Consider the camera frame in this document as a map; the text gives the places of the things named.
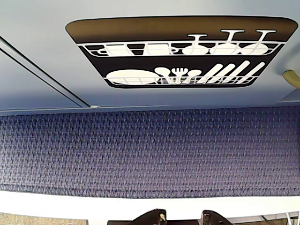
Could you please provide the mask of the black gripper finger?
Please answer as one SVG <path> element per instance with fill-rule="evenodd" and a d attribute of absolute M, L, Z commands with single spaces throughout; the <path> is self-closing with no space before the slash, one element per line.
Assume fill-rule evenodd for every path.
<path fill-rule="evenodd" d="M 203 225 L 233 225 L 227 218 L 212 210 L 202 211 Z"/>
<path fill-rule="evenodd" d="M 166 225 L 166 210 L 154 209 L 134 220 L 108 220 L 107 225 Z"/>

